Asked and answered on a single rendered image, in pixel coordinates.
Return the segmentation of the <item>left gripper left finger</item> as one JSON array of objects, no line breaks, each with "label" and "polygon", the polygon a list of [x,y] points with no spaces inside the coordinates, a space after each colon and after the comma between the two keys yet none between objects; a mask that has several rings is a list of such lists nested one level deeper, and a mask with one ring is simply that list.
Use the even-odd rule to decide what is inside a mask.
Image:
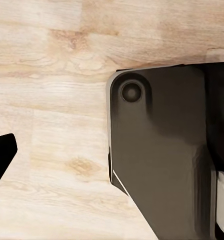
[{"label": "left gripper left finger", "polygon": [[0,136],[0,180],[17,152],[17,142],[13,133]]}]

